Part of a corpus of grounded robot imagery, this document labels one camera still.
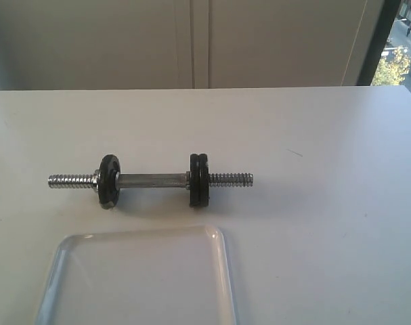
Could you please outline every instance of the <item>transparent acrylic block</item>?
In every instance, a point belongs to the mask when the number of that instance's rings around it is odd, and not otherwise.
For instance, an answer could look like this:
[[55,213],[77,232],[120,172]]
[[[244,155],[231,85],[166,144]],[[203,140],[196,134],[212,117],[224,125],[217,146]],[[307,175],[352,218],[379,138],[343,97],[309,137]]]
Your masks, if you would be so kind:
[[66,238],[35,321],[235,323],[225,244],[211,226]]

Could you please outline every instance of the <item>table surface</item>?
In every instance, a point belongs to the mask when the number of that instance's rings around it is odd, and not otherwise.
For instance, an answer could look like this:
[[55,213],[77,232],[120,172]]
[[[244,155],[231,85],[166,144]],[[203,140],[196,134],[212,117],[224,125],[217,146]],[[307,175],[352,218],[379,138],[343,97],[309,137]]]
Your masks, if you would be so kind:
[[[179,173],[253,188],[126,190],[105,211],[51,173]],[[411,324],[411,95],[403,87],[0,92],[0,324],[32,324],[68,235],[210,224],[239,324]]]

